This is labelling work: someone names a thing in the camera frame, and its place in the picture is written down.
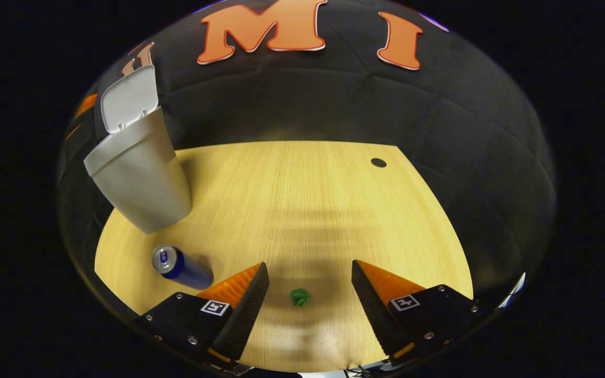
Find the blue can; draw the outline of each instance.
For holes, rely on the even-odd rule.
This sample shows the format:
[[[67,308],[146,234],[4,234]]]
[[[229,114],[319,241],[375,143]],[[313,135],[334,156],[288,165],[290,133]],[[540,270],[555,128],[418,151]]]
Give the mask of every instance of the blue can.
[[[212,285],[214,274],[180,249],[163,244],[153,250],[153,268],[163,277],[193,289],[203,290]]]

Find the white trash can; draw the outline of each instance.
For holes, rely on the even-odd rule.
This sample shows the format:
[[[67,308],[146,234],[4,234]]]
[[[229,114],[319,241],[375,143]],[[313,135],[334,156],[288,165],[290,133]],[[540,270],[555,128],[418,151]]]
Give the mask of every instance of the white trash can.
[[[191,209],[154,80],[153,65],[144,66],[104,92],[101,109],[110,135],[84,159],[99,190],[145,234],[182,220]]]

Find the wooden table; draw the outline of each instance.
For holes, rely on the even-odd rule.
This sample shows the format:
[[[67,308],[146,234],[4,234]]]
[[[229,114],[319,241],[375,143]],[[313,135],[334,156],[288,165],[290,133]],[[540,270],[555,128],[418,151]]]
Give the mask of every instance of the wooden table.
[[[211,267],[214,282],[267,264],[269,290],[240,359],[257,368],[334,371],[386,358],[351,285],[354,259],[473,298],[450,221],[396,146],[255,142],[177,155],[190,214],[145,235],[114,210],[99,240],[96,273],[140,315],[176,291],[198,292],[153,270],[159,244]],[[296,307],[289,293],[300,287],[311,299]]]

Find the silver can top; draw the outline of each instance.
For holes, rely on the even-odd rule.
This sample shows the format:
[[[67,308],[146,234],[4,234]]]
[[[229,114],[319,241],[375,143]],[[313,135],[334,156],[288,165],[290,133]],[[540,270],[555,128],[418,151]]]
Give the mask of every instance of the silver can top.
[[[167,244],[162,244],[153,250],[153,256],[151,257],[153,268],[158,273],[169,273],[176,264],[176,249]]]

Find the black background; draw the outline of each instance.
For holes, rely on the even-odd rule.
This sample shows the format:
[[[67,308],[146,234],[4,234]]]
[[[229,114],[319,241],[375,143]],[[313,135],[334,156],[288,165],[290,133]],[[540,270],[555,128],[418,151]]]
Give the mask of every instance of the black background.
[[[206,3],[0,2],[2,373],[196,374],[131,333],[82,283],[58,237],[53,178],[89,84]],[[415,375],[605,376],[605,2],[408,3],[526,91],[555,153],[561,204],[550,252],[521,298]]]

